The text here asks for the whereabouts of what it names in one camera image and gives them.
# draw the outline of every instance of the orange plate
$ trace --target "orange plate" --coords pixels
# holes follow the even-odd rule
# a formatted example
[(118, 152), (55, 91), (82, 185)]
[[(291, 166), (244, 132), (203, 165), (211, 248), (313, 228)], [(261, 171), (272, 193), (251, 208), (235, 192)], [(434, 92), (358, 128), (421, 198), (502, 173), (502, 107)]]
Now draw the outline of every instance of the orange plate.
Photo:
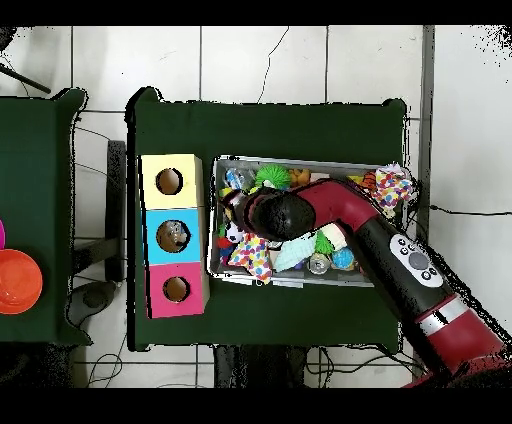
[(21, 314), (36, 303), (43, 276), (35, 261), (18, 250), (0, 250), (0, 314)]

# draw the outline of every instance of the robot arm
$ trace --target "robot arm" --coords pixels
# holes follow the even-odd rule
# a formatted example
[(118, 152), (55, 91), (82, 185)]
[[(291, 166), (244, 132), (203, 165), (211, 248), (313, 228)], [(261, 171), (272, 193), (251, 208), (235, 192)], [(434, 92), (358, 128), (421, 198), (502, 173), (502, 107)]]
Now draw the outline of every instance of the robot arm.
[[(275, 241), (335, 222), (434, 374), (453, 376), (462, 364), (494, 358), (503, 349), (503, 342), (451, 289), (431, 255), (391, 225), (348, 181), (324, 179), (291, 192), (265, 188), (247, 197), (237, 193), (225, 206), (239, 226)], [(487, 362), (487, 368), (504, 364)]]

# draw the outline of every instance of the plastic bin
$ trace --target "plastic bin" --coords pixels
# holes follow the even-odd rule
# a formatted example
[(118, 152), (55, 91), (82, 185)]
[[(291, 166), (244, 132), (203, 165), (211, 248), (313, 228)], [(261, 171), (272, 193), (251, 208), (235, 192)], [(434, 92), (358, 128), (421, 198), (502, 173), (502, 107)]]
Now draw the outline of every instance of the plastic bin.
[[(216, 244), (216, 237), (218, 235), (218, 228), (222, 223), (222, 206), (217, 201), (219, 189), (224, 187), (223, 179), (226, 170), (229, 168), (238, 169), (251, 169), (255, 173), (261, 166), (268, 163), (277, 163), (288, 169), (293, 168), (307, 168), (311, 172), (319, 172), (329, 174), (332, 178), (339, 178), (343, 176), (359, 175), (363, 176), (366, 172), (375, 170), (385, 165), (363, 165), (352, 163), (336, 163), (336, 162), (313, 162), (302, 160), (288, 160), (288, 159), (272, 159), (272, 158), (258, 158), (246, 156), (229, 156), (222, 155), (217, 157), (212, 166), (212, 174), (215, 177), (215, 190), (212, 188), (210, 195), (210, 232), (209, 232), (209, 247), (207, 253), (207, 267), (208, 272), (215, 278), (220, 278), (225, 281), (252, 284), (255, 282), (244, 268), (225, 266), (220, 262), (219, 249)], [(406, 178), (409, 178), (407, 169), (402, 168)], [(407, 202), (399, 203), (398, 209), (402, 208), (402, 217), (407, 216)], [(281, 272), (273, 271), (271, 284), (289, 286), (289, 287), (302, 287), (303, 284), (329, 284), (337, 286), (356, 286), (356, 287), (373, 287), (373, 284), (358, 271), (340, 271), (329, 269), (323, 275), (315, 275), (310, 272), (304, 265), (303, 269), (295, 270), (289, 269)]]

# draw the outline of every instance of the table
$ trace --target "table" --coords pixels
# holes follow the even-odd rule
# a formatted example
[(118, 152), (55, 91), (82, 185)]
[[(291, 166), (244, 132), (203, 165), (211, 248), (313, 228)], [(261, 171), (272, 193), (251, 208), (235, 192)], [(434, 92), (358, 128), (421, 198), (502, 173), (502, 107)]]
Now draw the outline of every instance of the table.
[(30, 255), (43, 274), (37, 303), (0, 315), (0, 341), (90, 344), (66, 320), (72, 276), (70, 131), (85, 92), (51, 100), (0, 99), (0, 219), (6, 248)]
[(305, 106), (166, 103), (151, 87), (139, 90), (126, 112), (127, 192), (133, 194), (127, 229), (130, 350), (152, 343), (382, 343), (396, 352), (397, 320), (373, 288), (256, 287), (210, 278), (211, 297), (203, 315), (147, 318), (135, 159), (143, 154), (195, 154), (203, 162), (206, 195), (212, 160), (220, 154), (401, 164), (405, 111), (401, 100)]

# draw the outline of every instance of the green spiky ball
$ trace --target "green spiky ball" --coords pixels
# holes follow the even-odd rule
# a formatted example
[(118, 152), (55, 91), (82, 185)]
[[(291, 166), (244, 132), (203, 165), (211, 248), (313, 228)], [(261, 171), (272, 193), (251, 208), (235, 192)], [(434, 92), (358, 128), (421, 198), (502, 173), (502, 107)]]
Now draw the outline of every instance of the green spiky ball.
[(254, 179), (255, 187), (261, 187), (265, 180), (270, 181), (274, 187), (279, 190), (286, 190), (287, 188), (290, 188), (290, 174), (288, 173), (288, 170), (281, 165), (271, 163), (269, 165), (262, 166)]
[(327, 237), (325, 237), (322, 231), (317, 232), (316, 243), (315, 243), (315, 252), (322, 253), (324, 255), (330, 255), (334, 252), (334, 248)]

